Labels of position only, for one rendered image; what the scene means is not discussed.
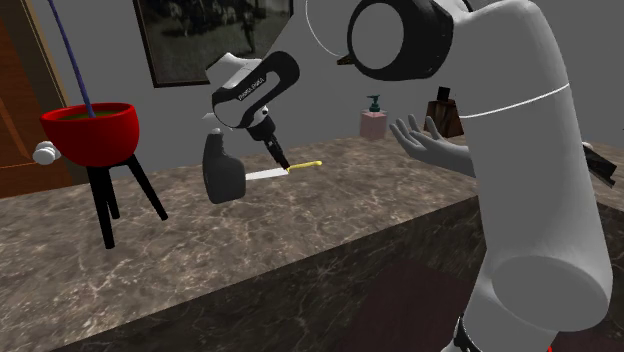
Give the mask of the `dark grey spray bottle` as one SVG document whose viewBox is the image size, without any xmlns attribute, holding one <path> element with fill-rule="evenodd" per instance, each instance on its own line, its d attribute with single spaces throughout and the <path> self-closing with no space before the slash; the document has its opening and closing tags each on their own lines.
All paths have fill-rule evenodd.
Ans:
<svg viewBox="0 0 624 352">
<path fill-rule="evenodd" d="M 224 134 L 214 128 L 207 135 L 202 160 L 203 179 L 209 200 L 221 204 L 246 194 L 244 164 L 224 150 Z"/>
</svg>

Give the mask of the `pink soap dispenser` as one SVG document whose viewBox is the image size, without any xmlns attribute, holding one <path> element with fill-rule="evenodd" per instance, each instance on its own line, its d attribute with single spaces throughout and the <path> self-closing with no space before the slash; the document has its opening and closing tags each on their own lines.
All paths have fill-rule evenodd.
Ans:
<svg viewBox="0 0 624 352">
<path fill-rule="evenodd" d="M 386 133 L 387 112 L 379 105 L 379 94 L 368 95 L 371 105 L 360 115 L 360 136 L 369 140 L 382 139 Z"/>
</svg>

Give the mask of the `grey hand sculpture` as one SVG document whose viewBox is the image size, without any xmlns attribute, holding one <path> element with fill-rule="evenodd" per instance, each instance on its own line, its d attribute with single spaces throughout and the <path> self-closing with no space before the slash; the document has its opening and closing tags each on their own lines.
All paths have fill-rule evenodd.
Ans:
<svg viewBox="0 0 624 352">
<path fill-rule="evenodd" d="M 431 132 L 430 136 L 421 131 L 413 114 L 408 115 L 408 122 L 412 128 L 411 131 L 401 119 L 390 124 L 389 129 L 410 157 L 475 178 L 467 146 L 453 144 L 442 137 L 431 116 L 425 117 L 425 126 Z"/>
</svg>

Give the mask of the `red planter on black legs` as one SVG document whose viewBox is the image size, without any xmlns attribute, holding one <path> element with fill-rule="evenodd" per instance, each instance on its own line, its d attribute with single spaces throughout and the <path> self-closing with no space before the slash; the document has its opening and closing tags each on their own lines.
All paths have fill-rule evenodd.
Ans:
<svg viewBox="0 0 624 352">
<path fill-rule="evenodd" d="M 111 221 L 120 217 L 110 177 L 119 166 L 130 169 L 160 219 L 168 215 L 151 186 L 135 150 L 140 128 L 133 105 L 119 102 L 92 103 L 53 0 L 47 0 L 61 33 L 83 103 L 44 113 L 40 123 L 60 154 L 86 168 L 104 246 L 115 247 Z"/>
</svg>

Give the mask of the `brown bottle with black cap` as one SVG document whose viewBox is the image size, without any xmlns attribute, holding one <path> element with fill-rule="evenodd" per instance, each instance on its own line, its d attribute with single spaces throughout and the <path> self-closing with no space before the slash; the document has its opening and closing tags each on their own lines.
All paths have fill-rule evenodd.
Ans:
<svg viewBox="0 0 624 352">
<path fill-rule="evenodd" d="M 464 134 L 456 102 L 449 95 L 450 89 L 440 86 L 436 99 L 428 102 L 426 111 L 426 115 L 433 119 L 438 132 L 444 138 Z"/>
</svg>

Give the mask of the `brown wooden door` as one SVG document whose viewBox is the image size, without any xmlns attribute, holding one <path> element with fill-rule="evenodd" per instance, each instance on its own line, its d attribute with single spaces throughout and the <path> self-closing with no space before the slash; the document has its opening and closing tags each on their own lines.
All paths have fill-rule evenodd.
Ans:
<svg viewBox="0 0 624 352">
<path fill-rule="evenodd" d="M 25 0 L 0 0 L 0 199 L 72 184 L 63 160 L 42 166 L 32 159 L 47 139 L 41 114 L 62 105 Z"/>
</svg>

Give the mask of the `black flat object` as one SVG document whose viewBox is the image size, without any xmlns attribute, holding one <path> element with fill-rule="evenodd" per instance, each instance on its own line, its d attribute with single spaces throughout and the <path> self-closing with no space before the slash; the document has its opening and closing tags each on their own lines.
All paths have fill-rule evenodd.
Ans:
<svg viewBox="0 0 624 352">
<path fill-rule="evenodd" d="M 612 176 L 617 169 L 617 166 L 595 152 L 590 143 L 583 142 L 582 145 L 589 172 L 596 176 L 606 186 L 613 188 L 616 181 L 612 179 Z"/>
</svg>

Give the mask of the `dark framed wall picture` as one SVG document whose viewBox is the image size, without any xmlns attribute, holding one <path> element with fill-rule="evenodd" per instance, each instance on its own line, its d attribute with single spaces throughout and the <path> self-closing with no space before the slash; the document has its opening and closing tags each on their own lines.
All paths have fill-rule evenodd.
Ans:
<svg viewBox="0 0 624 352">
<path fill-rule="evenodd" d="M 156 88 L 202 85 L 229 52 L 262 58 L 294 14 L 294 0 L 133 0 Z"/>
</svg>

